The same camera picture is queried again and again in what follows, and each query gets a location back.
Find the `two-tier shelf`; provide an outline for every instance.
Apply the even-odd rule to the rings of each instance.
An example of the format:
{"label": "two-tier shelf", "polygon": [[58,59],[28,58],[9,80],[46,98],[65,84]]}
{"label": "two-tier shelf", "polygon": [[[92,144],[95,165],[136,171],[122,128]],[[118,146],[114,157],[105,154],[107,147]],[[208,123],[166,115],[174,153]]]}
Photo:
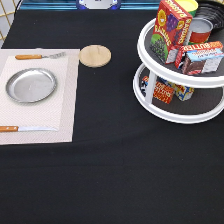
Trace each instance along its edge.
{"label": "two-tier shelf", "polygon": [[[154,24],[155,19],[146,24],[138,40],[138,54],[143,62],[133,81],[138,101],[152,114],[172,122],[193,124],[214,118],[224,109],[224,62],[221,61],[216,72],[195,76],[182,74],[174,64],[164,66],[150,49]],[[212,35],[209,41],[220,40],[222,36],[223,32],[221,31],[221,33]],[[141,80],[144,76],[149,76],[146,97],[140,90]],[[174,96],[170,104],[153,98],[155,82],[158,77],[179,85],[196,88],[192,98],[180,101]]]}

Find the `shelf tier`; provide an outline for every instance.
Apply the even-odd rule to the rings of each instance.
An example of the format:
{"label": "shelf tier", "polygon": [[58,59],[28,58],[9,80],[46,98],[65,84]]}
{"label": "shelf tier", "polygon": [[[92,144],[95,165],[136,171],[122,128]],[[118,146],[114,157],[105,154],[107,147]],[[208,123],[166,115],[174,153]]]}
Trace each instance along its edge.
{"label": "shelf tier", "polygon": [[142,64],[134,77],[133,88],[140,104],[152,114],[168,121],[193,124],[212,119],[217,116],[224,108],[224,89],[195,89],[192,98],[180,101],[176,96],[170,104],[166,104],[153,98],[147,101],[140,90],[140,80],[143,76],[149,76],[150,71]]}
{"label": "shelf tier", "polygon": [[[224,59],[221,61],[216,72],[195,76],[182,74],[181,70],[178,70],[173,63],[164,66],[149,47],[154,24],[155,19],[145,25],[139,36],[137,46],[139,57],[148,69],[164,79],[184,86],[195,88],[216,88],[224,86]],[[224,41],[222,31],[212,34],[209,39],[209,41],[216,40]]]}

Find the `red box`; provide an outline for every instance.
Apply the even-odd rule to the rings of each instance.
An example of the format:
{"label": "red box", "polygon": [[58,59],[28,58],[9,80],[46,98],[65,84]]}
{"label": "red box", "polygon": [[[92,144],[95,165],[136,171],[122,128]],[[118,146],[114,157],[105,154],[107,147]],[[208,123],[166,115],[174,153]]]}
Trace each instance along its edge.
{"label": "red box", "polygon": [[187,52],[195,51],[195,50],[211,50],[215,48],[219,48],[220,50],[222,50],[223,48],[222,43],[220,41],[215,41],[215,42],[209,42],[209,43],[182,46],[180,47],[178,51],[177,58],[175,61],[175,66],[178,69],[182,68]]}
{"label": "red box", "polygon": [[175,62],[179,46],[183,45],[192,20],[174,0],[162,0],[151,38],[152,51],[165,63]]}
{"label": "red box", "polygon": [[[145,81],[148,85],[149,77],[144,76],[142,81]],[[163,101],[164,103],[169,104],[173,99],[174,88],[166,86],[161,82],[156,82],[153,97],[157,98],[158,100]]]}

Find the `orange handle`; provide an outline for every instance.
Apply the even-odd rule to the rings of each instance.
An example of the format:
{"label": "orange handle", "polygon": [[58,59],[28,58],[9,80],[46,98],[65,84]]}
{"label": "orange handle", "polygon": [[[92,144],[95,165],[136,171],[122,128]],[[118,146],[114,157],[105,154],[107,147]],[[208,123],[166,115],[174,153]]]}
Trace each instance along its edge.
{"label": "orange handle", "polygon": [[18,129],[18,126],[0,126],[0,132],[16,132]]}
{"label": "orange handle", "polygon": [[17,60],[41,59],[42,56],[40,54],[34,54],[34,55],[16,55],[15,58]]}

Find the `knife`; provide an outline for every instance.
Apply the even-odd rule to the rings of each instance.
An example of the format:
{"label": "knife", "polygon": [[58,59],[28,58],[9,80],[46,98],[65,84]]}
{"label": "knife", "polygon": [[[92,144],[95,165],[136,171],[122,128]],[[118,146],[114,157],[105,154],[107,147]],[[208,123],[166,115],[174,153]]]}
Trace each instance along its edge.
{"label": "knife", "polygon": [[42,59],[42,58],[51,58],[51,59],[57,59],[60,57],[63,57],[66,55],[66,52],[61,52],[58,54],[52,54],[52,55],[41,55],[41,54],[33,54],[33,55],[16,55],[15,58],[17,60],[27,60],[27,59]]}
{"label": "knife", "polygon": [[57,131],[55,128],[49,127],[18,127],[18,126],[0,126],[0,132],[17,132],[17,131]]}

